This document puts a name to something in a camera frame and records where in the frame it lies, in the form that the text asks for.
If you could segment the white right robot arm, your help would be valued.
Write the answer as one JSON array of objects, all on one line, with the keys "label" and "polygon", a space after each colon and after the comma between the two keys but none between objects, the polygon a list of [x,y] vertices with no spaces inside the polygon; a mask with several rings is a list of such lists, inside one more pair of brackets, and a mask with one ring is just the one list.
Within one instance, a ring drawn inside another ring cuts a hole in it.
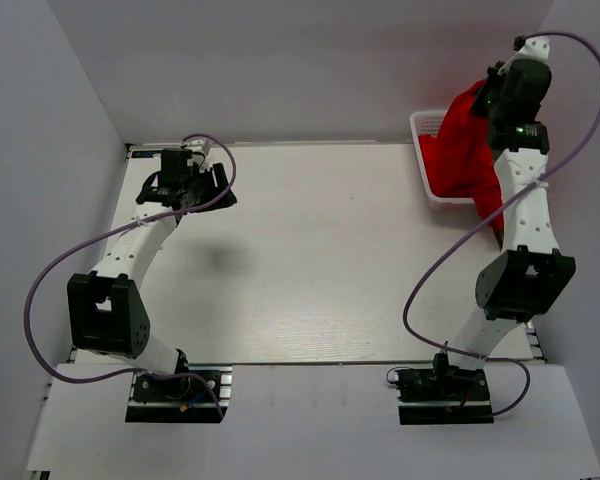
[{"label": "white right robot arm", "polygon": [[549,66],[518,59],[489,68],[485,80],[458,95],[435,137],[435,164],[490,214],[501,252],[476,280],[477,307],[449,350],[434,358],[433,390],[452,399],[477,378],[501,340],[546,313],[576,264],[560,252],[551,227],[546,171],[549,137],[536,119],[551,84]]}]

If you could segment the red t shirt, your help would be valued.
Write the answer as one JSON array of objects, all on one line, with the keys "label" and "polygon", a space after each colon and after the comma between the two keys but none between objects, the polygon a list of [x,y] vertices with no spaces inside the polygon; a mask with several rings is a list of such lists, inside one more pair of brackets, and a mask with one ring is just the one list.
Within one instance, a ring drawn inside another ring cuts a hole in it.
[{"label": "red t shirt", "polygon": [[487,145],[487,120],[471,107],[484,85],[480,80],[452,101],[433,139],[429,177],[440,197],[470,198],[485,219],[502,205],[492,152]]}]

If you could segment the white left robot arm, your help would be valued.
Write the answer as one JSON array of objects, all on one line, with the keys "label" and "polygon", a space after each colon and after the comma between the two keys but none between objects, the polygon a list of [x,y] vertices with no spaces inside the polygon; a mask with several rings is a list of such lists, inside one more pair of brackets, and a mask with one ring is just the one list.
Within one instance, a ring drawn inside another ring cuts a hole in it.
[{"label": "white left robot arm", "polygon": [[237,202],[228,191],[208,204],[228,186],[224,166],[209,164],[209,152],[208,140],[163,149],[160,169],[146,178],[136,197],[133,228],[89,273],[76,273],[67,284],[73,346],[158,374],[157,387],[171,399],[189,392],[192,377],[185,354],[152,332],[140,287],[159,248],[179,225],[181,209],[202,205],[210,211]]}]

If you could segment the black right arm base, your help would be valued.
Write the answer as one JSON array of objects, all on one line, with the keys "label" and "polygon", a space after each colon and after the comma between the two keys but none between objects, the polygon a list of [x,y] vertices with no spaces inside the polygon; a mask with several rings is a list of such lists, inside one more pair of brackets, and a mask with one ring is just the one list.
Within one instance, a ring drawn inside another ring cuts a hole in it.
[{"label": "black right arm base", "polygon": [[396,367],[386,374],[397,392],[402,426],[492,424],[491,396],[483,370],[472,379],[436,376],[433,368]]}]

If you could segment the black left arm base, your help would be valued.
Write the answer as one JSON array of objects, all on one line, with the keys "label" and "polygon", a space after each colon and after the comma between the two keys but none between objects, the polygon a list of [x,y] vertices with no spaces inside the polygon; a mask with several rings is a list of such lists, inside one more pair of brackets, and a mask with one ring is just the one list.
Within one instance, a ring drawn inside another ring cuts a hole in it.
[{"label": "black left arm base", "polygon": [[232,389],[230,366],[191,366],[204,382],[190,377],[159,381],[134,376],[126,408],[126,423],[220,424]]}]

